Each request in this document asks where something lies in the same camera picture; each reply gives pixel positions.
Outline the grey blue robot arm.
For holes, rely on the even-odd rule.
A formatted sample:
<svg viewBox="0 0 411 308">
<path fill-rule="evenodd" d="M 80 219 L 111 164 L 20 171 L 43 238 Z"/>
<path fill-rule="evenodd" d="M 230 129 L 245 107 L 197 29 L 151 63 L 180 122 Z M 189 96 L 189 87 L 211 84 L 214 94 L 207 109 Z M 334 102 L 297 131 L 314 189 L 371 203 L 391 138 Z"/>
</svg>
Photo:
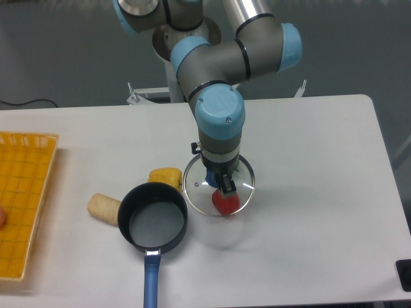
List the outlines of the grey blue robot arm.
<svg viewBox="0 0 411 308">
<path fill-rule="evenodd" d="M 235 85 L 297 65 L 302 39 L 290 23 L 276 20 L 266 1 L 224 1 L 235 37 L 213 44 L 201 1 L 114 1 L 127 31 L 164 30 L 175 81 L 198 126 L 192 145 L 207 181 L 224 197 L 236 192 L 232 178 L 240 159 L 245 104 Z"/>
</svg>

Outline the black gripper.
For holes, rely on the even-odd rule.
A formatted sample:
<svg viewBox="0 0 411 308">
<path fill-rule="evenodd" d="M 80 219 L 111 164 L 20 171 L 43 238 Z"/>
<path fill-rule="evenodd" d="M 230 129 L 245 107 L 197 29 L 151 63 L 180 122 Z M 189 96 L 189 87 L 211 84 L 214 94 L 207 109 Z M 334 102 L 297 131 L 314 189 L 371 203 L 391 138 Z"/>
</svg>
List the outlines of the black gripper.
<svg viewBox="0 0 411 308">
<path fill-rule="evenodd" d="M 220 183 L 222 197 L 231 197 L 236 193 L 236 185 L 231 176 L 239 164 L 240 145 L 228 153 L 218 154 L 206 150 L 199 142 L 192 142 L 191 152 L 200 155 L 200 160 L 206 168 L 206 182 Z"/>
</svg>

